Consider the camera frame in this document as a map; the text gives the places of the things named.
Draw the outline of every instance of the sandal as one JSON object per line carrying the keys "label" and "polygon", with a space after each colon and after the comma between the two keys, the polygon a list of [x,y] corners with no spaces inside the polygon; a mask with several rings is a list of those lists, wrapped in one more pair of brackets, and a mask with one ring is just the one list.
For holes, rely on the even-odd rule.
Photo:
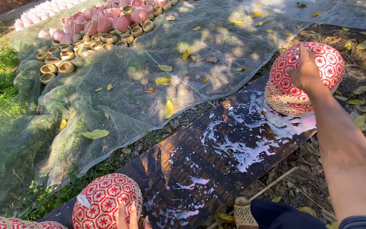
{"label": "sandal", "polygon": [[258,227],[257,221],[255,221],[251,214],[251,202],[244,196],[237,196],[235,198],[234,218],[238,229],[240,229],[240,226]]}

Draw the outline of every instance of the forearm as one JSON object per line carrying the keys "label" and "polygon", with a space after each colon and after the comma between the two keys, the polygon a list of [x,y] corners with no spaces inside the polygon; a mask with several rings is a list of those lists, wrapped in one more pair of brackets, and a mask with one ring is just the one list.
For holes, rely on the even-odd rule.
{"label": "forearm", "polygon": [[366,139],[326,87],[308,96],[315,111],[323,169],[338,220],[366,215]]}

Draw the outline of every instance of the dark pants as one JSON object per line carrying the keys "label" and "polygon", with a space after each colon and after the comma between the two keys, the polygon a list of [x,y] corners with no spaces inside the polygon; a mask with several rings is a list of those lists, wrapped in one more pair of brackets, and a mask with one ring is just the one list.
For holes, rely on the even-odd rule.
{"label": "dark pants", "polygon": [[255,199],[251,213],[259,229],[326,229],[319,219],[284,203]]}

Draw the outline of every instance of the dirt ground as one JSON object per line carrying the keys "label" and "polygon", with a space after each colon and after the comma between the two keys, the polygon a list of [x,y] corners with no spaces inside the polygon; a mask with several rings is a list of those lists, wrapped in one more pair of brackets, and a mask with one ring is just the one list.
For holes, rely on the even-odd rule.
{"label": "dirt ground", "polygon": [[[366,86],[366,49],[356,49],[359,43],[366,40],[366,35],[359,34],[359,32],[362,31],[363,30],[359,29],[344,31],[340,27],[315,24],[302,31],[297,37],[282,47],[272,58],[272,60],[268,62],[267,65],[265,65],[263,69],[261,69],[250,80],[249,84],[251,84],[252,81],[256,80],[258,77],[269,72],[273,61],[292,45],[305,41],[318,41],[325,43],[333,42],[330,44],[342,54],[346,64],[346,72],[336,94],[349,100],[358,99],[366,102],[366,92],[360,95],[353,93],[357,87]],[[346,43],[351,43],[352,48],[350,50],[347,50],[344,47]],[[164,128],[149,133],[141,140],[130,145],[128,148],[121,149],[118,155],[121,154],[125,157],[128,157],[129,159],[135,158],[137,155],[142,154],[146,150],[150,149],[164,138],[167,138],[181,128],[184,128],[196,118],[200,117],[208,110],[213,109],[224,100],[225,98],[221,98],[204,102],[190,110],[185,111],[177,118],[171,120]],[[361,111],[363,110],[360,109],[361,107],[366,107],[366,104],[347,105],[345,109],[351,117],[355,118],[366,113]],[[242,195],[248,198],[252,197],[264,187],[269,185],[272,181],[276,180],[279,176],[292,169],[294,166],[297,166],[299,169],[295,170],[277,184],[273,185],[262,195],[258,196],[258,198],[272,200],[275,197],[281,196],[282,198],[280,202],[290,204],[295,208],[310,207],[315,211],[317,218],[319,218],[324,223],[331,224],[331,222],[335,222],[336,220],[334,218],[334,212],[329,197],[327,183],[325,181],[323,167],[321,165],[320,152],[318,150],[316,136],[313,136],[302,147],[298,148],[285,160],[274,166],[274,168],[267,172],[263,177],[246,188]],[[233,201],[221,209],[220,212],[228,213],[232,210]],[[212,217],[203,223],[200,228],[207,228],[215,221],[216,219]],[[218,221],[218,225],[221,225],[223,229],[233,229],[236,227],[235,224],[221,223],[221,221]]]}

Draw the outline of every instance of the hand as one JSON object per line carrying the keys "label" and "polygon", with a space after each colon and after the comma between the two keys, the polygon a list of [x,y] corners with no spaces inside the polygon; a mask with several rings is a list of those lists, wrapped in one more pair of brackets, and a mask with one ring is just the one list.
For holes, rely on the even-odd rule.
{"label": "hand", "polygon": [[299,68],[287,68],[285,72],[290,75],[292,83],[297,88],[309,94],[310,91],[324,85],[321,82],[320,71],[316,65],[315,55],[304,46],[300,46],[299,50]]}
{"label": "hand", "polygon": [[[118,229],[138,229],[138,213],[136,211],[135,202],[132,203],[129,215],[130,215],[129,219],[130,223],[128,225],[126,223],[126,217],[125,217],[125,205],[124,204],[119,205],[118,219],[117,219]],[[152,226],[149,223],[148,216],[146,216],[144,219],[144,229],[152,229]]]}

